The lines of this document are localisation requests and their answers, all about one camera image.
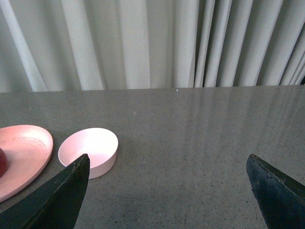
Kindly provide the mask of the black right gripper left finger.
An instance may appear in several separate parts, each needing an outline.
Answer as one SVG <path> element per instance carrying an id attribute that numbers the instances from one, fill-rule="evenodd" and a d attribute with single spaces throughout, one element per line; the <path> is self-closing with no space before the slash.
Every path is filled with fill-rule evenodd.
<path id="1" fill-rule="evenodd" d="M 86 193 L 87 154 L 0 215 L 2 229 L 72 229 Z"/>

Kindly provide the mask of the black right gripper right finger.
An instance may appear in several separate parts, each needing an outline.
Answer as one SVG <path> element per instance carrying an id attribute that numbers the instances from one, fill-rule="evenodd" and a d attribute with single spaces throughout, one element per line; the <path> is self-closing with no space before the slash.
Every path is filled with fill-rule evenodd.
<path id="1" fill-rule="evenodd" d="M 254 154 L 247 159 L 246 171 L 269 229 L 305 227 L 304 185 Z"/>

